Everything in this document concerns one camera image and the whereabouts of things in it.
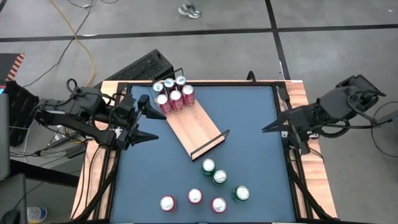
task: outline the green soda can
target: green soda can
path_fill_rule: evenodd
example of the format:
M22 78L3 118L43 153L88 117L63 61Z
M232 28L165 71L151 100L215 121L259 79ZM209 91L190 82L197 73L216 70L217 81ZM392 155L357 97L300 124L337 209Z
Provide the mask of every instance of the green soda can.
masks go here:
M250 191L247 187L240 185L234 188L231 196L235 201L244 202L249 199Z
M215 185L223 185L226 182L226 172L225 170L216 170L213 174L213 183Z
M216 164L212 159L205 159L201 164L201 170L206 176L211 176L216 170Z

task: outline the blue table surface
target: blue table surface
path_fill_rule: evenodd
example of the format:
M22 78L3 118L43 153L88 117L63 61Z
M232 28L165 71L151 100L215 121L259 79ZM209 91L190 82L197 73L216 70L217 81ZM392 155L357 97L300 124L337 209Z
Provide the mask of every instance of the blue table surface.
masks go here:
M133 97L155 96L150 88L134 86ZM261 133L277 118L270 86L198 86L195 96L227 140L192 162L166 121L139 121L141 131L159 136L123 151L113 201L111 223L193 222L293 222L295 221L280 133ZM151 104L157 108L152 97ZM201 162L211 158L228 174L227 182L215 186L201 173ZM250 190L246 202L235 202L237 185ZM192 205L188 191L201 189L203 201ZM160 209L164 195L173 195L177 208ZM211 201L223 197L227 209L217 214Z

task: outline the wooden board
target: wooden board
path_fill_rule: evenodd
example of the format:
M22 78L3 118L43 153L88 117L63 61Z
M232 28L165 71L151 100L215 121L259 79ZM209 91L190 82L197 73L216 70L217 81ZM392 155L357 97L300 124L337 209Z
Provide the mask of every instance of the wooden board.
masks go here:
M195 152L221 134L197 100L193 106L186 106L182 111L173 111L167 115L167 122L193 161L225 140L221 136Z
M116 93L116 90L118 88L118 83L137 83L137 84L143 84L143 83L150 83L150 81L104 81L101 87L101 91L105 94L112 95L113 93ZM249 83L251 82L250 80L191 80L189 83L200 83L200 82L212 82L212 83L221 83L221 82L236 82L236 83ZM301 106L301 105L307 105L308 100L307 96L305 94L304 90L304 84L302 81L297 81L297 80L289 80L289 81L283 81L283 80L258 80L257 82L261 83L273 83L273 82L285 82L287 86L287 92L290 95L290 102L293 107ZM97 127L106 127L105 124L98 125ZM309 145L312 149L320 152L319 144L318 141L310 141ZM86 193L87 193L87 181L88 181L88 165L90 164L92 160L92 156L94 152L96 151L98 145L94 141L90 141L88 143L87 147L87 152L86 152L86 158L85 158L85 166L84 169L82 170L82 173L85 172L85 186L82 187L82 180L83 176L80 175L80 181L79 181L79 186L76 191L76 196L75 196L75 202L73 204L73 210L78 205L78 200L80 198L80 193L81 190L83 189L83 196L80 202L80 206L78 207L78 210L76 212L75 217L77 217L84 209L84 204L86 201ZM114 156L111 156L109 159L109 163L112 164L114 160ZM306 179L307 182L307 187L311 194L314 196L315 200L323 207L323 209L331 216L336 217L336 210L335 206L333 203L333 198L331 196L330 188L329 188L329 182L327 179L326 175L326 170L325 166L323 165L322 159L320 159L318 156L315 154L307 154L302 156L302 161L303 161L303 169L304 172L306 173L306 177L310 179ZM101 157L100 154L97 153L95 157L95 161L93 162L93 167L92 167L92 172L95 172L95 174L100 173L102 170L102 166L104 163L104 157ZM90 178L90 189L89 191L89 200L92 198L96 191L98 190L98 184L100 182L100 177L98 175L93 175L91 174ZM304 206L304 199L302 194L300 193L299 189L296 188L297 192L297 197L298 197L298 205L300 207L300 213L301 217L305 218L307 217L307 214L305 213L305 206ZM100 205L100 211L99 211L99 218L104 218L105 213L106 213L106 206L108 204L108 197L109 197L109 190L105 192L103 195L101 205Z

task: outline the sneaker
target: sneaker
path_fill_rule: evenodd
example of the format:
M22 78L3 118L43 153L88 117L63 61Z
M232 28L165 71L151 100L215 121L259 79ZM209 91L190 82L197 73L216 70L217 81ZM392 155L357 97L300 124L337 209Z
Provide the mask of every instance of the sneaker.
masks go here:
M179 7L178 12L183 16L188 16L191 19L198 19L201 16L201 12L195 9L192 4L183 4Z

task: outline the yellow cable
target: yellow cable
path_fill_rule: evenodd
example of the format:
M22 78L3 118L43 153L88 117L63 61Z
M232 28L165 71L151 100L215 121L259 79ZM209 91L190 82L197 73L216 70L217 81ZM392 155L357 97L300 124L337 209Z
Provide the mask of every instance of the yellow cable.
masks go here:
M87 50L86 46L84 46L84 45L79 41L79 39L78 39L77 36L76 36L75 30L74 30L73 27L70 25L70 23L69 23L68 19L65 17L65 15L61 12L61 10L60 10L60 9L57 7L57 5L54 3L54 1L53 1L53 0L50 0L50 2L51 2L51 4L57 9L57 11L61 14L61 16L63 17L63 19L65 20L65 22L67 22L69 28L72 30L73 36L75 37L76 41L86 50L88 56L89 56L90 59L91 59L91 66L92 66L92 69L91 69L91 76L90 76L90 79L87 81L87 83L86 83L86 85L85 85L85 86L89 86L90 83L91 83L91 81L92 81L92 79L94 78L94 72L95 72L95 66L94 66L94 59L93 59L93 56L91 56L91 54L90 54L89 51Z

